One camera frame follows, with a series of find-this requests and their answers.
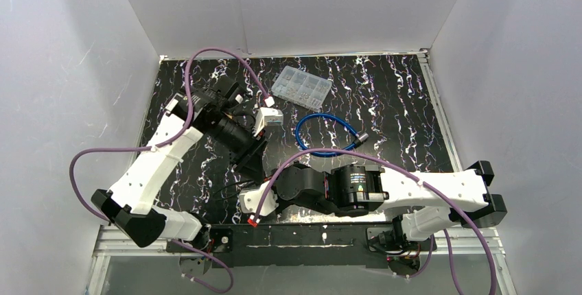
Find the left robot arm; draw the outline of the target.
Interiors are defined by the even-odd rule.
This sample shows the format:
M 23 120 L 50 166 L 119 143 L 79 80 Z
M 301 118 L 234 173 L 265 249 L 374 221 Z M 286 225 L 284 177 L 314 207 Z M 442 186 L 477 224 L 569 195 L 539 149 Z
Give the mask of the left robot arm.
M 146 149 L 109 189 L 96 190 L 92 203 L 140 248 L 158 239 L 202 237 L 209 230 L 204 220 L 194 213 L 157 207 L 154 199 L 184 155 L 205 136 L 229 150 L 236 172 L 253 181 L 265 178 L 264 128 L 279 121 L 281 113 L 260 108 L 253 118 L 255 125 L 247 128 L 235 120 L 243 114 L 237 106 L 244 95 L 242 87 L 229 78 L 205 90 L 175 94 Z

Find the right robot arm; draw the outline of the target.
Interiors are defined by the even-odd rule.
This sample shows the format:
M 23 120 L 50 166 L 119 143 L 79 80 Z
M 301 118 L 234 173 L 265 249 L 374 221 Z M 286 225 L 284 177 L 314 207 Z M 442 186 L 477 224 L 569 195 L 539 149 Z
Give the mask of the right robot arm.
M 286 167 L 268 192 L 261 215 L 290 205 L 325 215 L 360 217 L 374 211 L 419 207 L 393 218 L 396 244 L 423 241 L 455 225 L 497 226 L 507 215 L 500 194 L 489 185 L 494 174 L 487 161 L 462 172 L 413 172 L 405 175 L 379 165 L 345 165 L 328 172 L 295 163 Z

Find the black cable padlock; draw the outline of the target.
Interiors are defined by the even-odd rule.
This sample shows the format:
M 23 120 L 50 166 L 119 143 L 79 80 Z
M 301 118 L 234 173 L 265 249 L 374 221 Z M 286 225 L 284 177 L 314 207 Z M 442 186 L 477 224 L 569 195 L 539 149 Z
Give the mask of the black cable padlock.
M 218 193 L 221 193 L 222 191 L 229 189 L 231 187 L 243 187 L 243 186 L 247 186 L 247 185 L 255 185 L 256 182 L 253 180 L 239 180 L 237 182 L 231 182 L 223 187 L 218 188 L 217 190 L 215 190 L 214 192 L 211 193 L 211 196 L 214 196 Z

